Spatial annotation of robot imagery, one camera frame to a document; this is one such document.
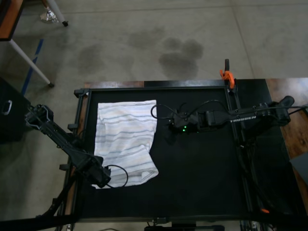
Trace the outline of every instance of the wet stain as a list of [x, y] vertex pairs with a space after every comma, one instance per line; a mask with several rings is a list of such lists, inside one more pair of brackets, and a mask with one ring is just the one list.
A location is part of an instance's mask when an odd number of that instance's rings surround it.
[[173, 50], [159, 58], [165, 76], [169, 79], [192, 79], [197, 76], [197, 60], [202, 58], [204, 49], [200, 43], [193, 39], [182, 43], [180, 39], [168, 38], [163, 46], [166, 50]]
[[162, 54], [159, 63], [164, 74], [171, 79], [190, 79], [198, 73], [196, 61], [179, 52]]
[[134, 48], [145, 50], [156, 45], [165, 36], [162, 27], [152, 30], [142, 30], [129, 36], [128, 44]]
[[184, 42], [182, 52], [190, 58], [201, 59], [203, 56], [203, 46], [196, 40], [190, 39]]
[[182, 41], [178, 38], [168, 38], [163, 43], [166, 50], [179, 50], [182, 46]]
[[78, 72], [86, 77], [104, 69], [101, 58], [102, 46], [94, 44], [83, 48], [78, 54]]
[[123, 56], [117, 59], [118, 63], [122, 66], [123, 70], [129, 75], [130, 80], [134, 80], [134, 74], [132, 72], [132, 68], [135, 63], [135, 59], [132, 56]]

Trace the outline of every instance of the wooden surface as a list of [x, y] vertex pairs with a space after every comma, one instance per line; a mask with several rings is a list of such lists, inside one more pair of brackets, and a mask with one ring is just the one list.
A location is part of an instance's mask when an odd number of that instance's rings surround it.
[[[280, 101], [290, 95], [295, 99], [296, 106], [308, 103], [308, 78], [267, 79], [266, 82], [273, 101]], [[281, 131], [292, 159], [308, 152], [308, 117], [304, 112], [294, 113], [290, 117], [291, 122], [281, 127]], [[296, 170], [294, 174], [308, 213], [308, 187]]]
[[11, 5], [0, 26], [0, 40], [11, 40], [21, 13], [23, 0], [11, 1]]

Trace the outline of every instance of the white towel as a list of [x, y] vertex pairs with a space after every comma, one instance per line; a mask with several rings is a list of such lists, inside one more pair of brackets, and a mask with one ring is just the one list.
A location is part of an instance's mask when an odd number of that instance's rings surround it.
[[[151, 116], [155, 104], [156, 100], [98, 104], [94, 155], [104, 158], [103, 166], [123, 167], [128, 172], [126, 186], [143, 184], [158, 175], [149, 154], [157, 125]], [[124, 185], [125, 172], [117, 167], [110, 169], [109, 185]]]

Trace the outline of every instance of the black cable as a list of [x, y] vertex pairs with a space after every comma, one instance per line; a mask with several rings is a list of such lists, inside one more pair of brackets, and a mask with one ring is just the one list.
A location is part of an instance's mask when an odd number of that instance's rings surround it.
[[[74, 150], [74, 152], [78, 152], [78, 153], [82, 153], [82, 154], [85, 154], [85, 155], [89, 155], [89, 156], [91, 156], [92, 158], [94, 158], [95, 161], [98, 163], [99, 168], [100, 168], [100, 169], [102, 170], [102, 172], [105, 174], [105, 172], [103, 171], [103, 167], [102, 167], [100, 161], [96, 158], [95, 155], [89, 154], [89, 153], [87, 153], [87, 152], [76, 151], [76, 150]], [[124, 184], [123, 186], [121, 186], [121, 187], [119, 187], [119, 188], [122, 188], [122, 187], [124, 187], [124, 186], [127, 184], [127, 182], [128, 182], [128, 173], [127, 173], [127, 171], [126, 171], [123, 167], [121, 167], [121, 166], [119, 166], [119, 165], [107, 165], [106, 167], [118, 167], [118, 168], [122, 169], [122, 170], [125, 172], [125, 174], [126, 174], [126, 182], [125, 182], [125, 184]], [[112, 187], [112, 186], [109, 185], [109, 184], [106, 184], [106, 185], [107, 185], [108, 187], [110, 187], [110, 188], [113, 188], [113, 189], [115, 188], [115, 187]]]
[[[121, 167], [119, 165], [107, 165], [106, 167], [118, 167], [118, 168], [122, 169], [125, 172], [125, 174], [126, 174], [126, 182], [125, 182], [125, 184], [123, 184], [123, 186], [119, 187], [119, 188], [123, 188], [127, 184], [127, 182], [128, 182], [128, 173], [127, 173], [127, 171], [123, 167]], [[112, 189], [115, 188], [115, 187], [113, 187], [113, 186], [111, 186], [109, 184], [107, 184], [107, 186], [112, 188]]]
[[116, 230], [116, 229], [113, 229], [113, 228], [108, 228], [108, 229], [104, 229], [104, 230], [99, 230], [99, 231], [107, 231], [107, 230], [112, 230], [112, 231], [119, 231], [119, 230]]
[[161, 117], [161, 118], [158, 118], [156, 116], [153, 115], [153, 109], [156, 108], [156, 107], [159, 107], [159, 106], [162, 106], [162, 107], [166, 107], [167, 109], [169, 109], [170, 111], [172, 111], [176, 116], [178, 116], [179, 118], [187, 118], [186, 116], [180, 116], [177, 112], [175, 112], [174, 110], [172, 110], [170, 107], [164, 105], [164, 104], [156, 104], [154, 105], [152, 108], [151, 108], [151, 116], [155, 119], [173, 119], [172, 117]]
[[81, 130], [81, 131], [77, 134], [77, 136], [79, 137], [84, 131], [85, 131], [85, 129]]
[[300, 112], [300, 111], [305, 110], [305, 109], [306, 109], [306, 108], [297, 109], [297, 110], [295, 110], [295, 111], [289, 113], [289, 115], [292, 115], [293, 113]]
[[200, 109], [202, 106], [204, 106], [205, 104], [207, 103], [219, 103], [223, 109], [225, 110], [226, 113], [230, 114], [228, 109], [225, 107], [225, 105], [219, 101], [219, 100], [208, 100], [208, 101], [205, 101], [204, 103], [200, 104], [199, 106], [197, 106], [195, 109], [193, 109], [190, 113], [188, 113], [187, 117], [190, 117], [192, 115], [192, 113], [194, 113], [195, 111], [197, 111], [198, 109]]
[[[259, 112], [259, 111], [266, 111], [266, 110], [270, 110], [270, 109], [291, 109], [291, 108], [300, 108], [300, 110], [303, 110], [307, 107], [303, 107], [303, 106], [291, 106], [291, 107], [268, 107], [268, 108], [258, 108], [258, 109], [253, 109], [252, 112]], [[239, 112], [239, 113], [234, 113], [235, 115], [241, 115], [241, 114], [246, 114], [247, 112]]]

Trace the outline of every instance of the black table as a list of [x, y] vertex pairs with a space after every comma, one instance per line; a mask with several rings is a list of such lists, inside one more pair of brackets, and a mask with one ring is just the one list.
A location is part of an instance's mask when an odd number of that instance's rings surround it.
[[[239, 102], [222, 80], [91, 84], [92, 89], [79, 97], [77, 133], [81, 133], [85, 149], [93, 152], [98, 103], [157, 99], [171, 107], [188, 102], [188, 107], [194, 108], [217, 99], [229, 109], [236, 109], [238, 104], [251, 107], [271, 102], [265, 80], [238, 80], [237, 84]], [[216, 104], [210, 107], [220, 108]], [[254, 220], [274, 219], [260, 213], [265, 206], [240, 173], [237, 140], [241, 134], [236, 126], [228, 124], [210, 133], [183, 135], [170, 146], [164, 141], [165, 123], [158, 121], [150, 150], [159, 170], [157, 177], [140, 186], [103, 190], [79, 180], [68, 198], [65, 214], [72, 212], [80, 222], [252, 220], [252, 216]], [[280, 128], [258, 137], [254, 155], [253, 177], [275, 207], [284, 213], [304, 215]]]

